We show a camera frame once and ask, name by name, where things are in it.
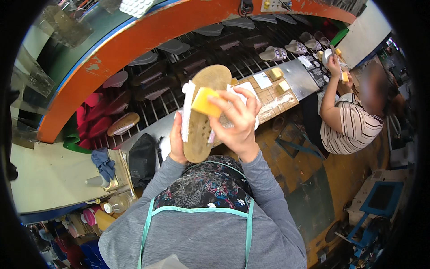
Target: rag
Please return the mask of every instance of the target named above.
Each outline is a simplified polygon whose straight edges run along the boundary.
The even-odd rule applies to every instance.
[[[110,179],[114,179],[115,161],[109,160],[107,148],[93,150],[91,160],[105,180],[109,181]]]

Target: yellow sponge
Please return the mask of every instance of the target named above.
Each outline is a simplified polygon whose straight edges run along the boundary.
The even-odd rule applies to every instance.
[[[275,67],[269,71],[270,77],[276,81],[282,77],[284,77],[284,73],[281,71],[279,67]]]
[[[291,89],[291,87],[285,80],[283,80],[279,82],[279,85],[276,87],[276,89],[280,94],[284,94],[287,90]]]
[[[219,118],[221,116],[221,109],[209,103],[208,96],[219,97],[219,94],[211,88],[201,87],[191,104],[191,109],[208,116]]]
[[[319,50],[319,51],[317,51],[317,52],[316,52],[316,56],[318,57],[318,59],[319,59],[320,61],[322,61],[322,60],[323,60],[323,53],[324,53],[324,52],[322,52],[321,50]]]
[[[342,83],[345,84],[349,82],[348,74],[346,72],[342,72]]]

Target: black bag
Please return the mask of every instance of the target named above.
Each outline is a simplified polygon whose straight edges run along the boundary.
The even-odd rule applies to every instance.
[[[161,165],[161,150],[155,142],[155,139],[144,133],[134,143],[129,152],[129,169],[132,178],[133,187],[146,187],[155,174],[155,152],[158,152],[158,158]]]

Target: striped shirt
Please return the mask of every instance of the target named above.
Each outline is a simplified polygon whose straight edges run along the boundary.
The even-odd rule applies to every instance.
[[[347,155],[370,144],[380,133],[384,120],[369,115],[353,93],[342,95],[335,102],[341,109],[342,133],[334,131],[324,121],[321,124],[321,140],[325,149],[334,154]]]
[[[42,238],[45,241],[54,240],[54,237],[52,236],[52,234],[50,234],[49,232],[46,232],[45,229],[43,228],[39,230],[39,235],[40,235],[40,238]]]

